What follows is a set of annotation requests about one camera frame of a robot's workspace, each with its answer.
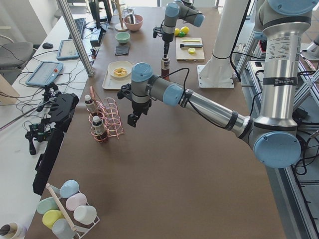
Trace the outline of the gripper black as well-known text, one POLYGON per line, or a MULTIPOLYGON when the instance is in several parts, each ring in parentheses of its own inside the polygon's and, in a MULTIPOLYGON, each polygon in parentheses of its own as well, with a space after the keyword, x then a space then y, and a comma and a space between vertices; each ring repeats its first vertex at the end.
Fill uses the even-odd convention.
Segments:
POLYGON ((126 98, 131 101, 133 112, 128 115, 127 123, 132 127, 137 126, 137 121, 140 119, 141 114, 147 115, 149 108, 152 106, 149 96, 139 97, 133 93, 131 84, 122 85, 117 97, 120 100, 126 98))
POLYGON ((164 41, 163 58, 166 58, 169 51, 169 45, 173 41, 173 27, 163 25, 161 27, 153 28, 153 38, 156 38, 158 34, 161 34, 164 41))

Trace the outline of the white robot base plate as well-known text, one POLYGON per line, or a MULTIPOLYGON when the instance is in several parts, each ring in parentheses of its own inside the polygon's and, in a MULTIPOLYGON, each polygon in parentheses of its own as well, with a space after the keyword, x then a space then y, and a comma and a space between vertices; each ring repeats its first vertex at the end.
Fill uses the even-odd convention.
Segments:
POLYGON ((234 88, 233 69, 229 63, 224 66, 198 65, 196 68, 200 88, 234 88))

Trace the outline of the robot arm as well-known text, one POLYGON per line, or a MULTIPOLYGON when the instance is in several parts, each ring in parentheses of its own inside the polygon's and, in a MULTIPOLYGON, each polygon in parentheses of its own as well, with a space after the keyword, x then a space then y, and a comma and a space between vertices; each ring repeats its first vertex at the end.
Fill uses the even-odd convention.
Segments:
MULTIPOLYGON (((222 13, 211 59, 198 65, 201 88, 233 88, 231 78, 231 52, 236 44, 236 31, 245 20, 249 0, 227 0, 222 13)), ((119 99, 132 102, 133 113, 128 124, 136 127, 141 114, 151 106, 151 97, 170 106, 192 108, 210 123, 234 132, 247 142, 256 158, 272 168, 285 168, 295 164, 301 153, 296 138, 297 123, 293 120, 293 101, 298 84, 298 65, 301 36, 310 27, 312 9, 318 0, 258 0, 256 5, 255 34, 267 38, 266 57, 260 114, 256 119, 242 116, 185 86, 153 75, 147 63, 132 68, 131 83, 123 85, 119 99)), ((165 9, 162 38, 165 54, 174 37, 177 16, 182 2, 169 3, 165 9)))
POLYGON ((174 39, 178 19, 200 27, 204 21, 204 15, 190 3, 186 3, 183 0, 175 0, 166 5, 164 20, 160 27, 153 28, 153 38, 156 38, 160 34, 164 41, 164 58, 167 57, 169 45, 174 39))

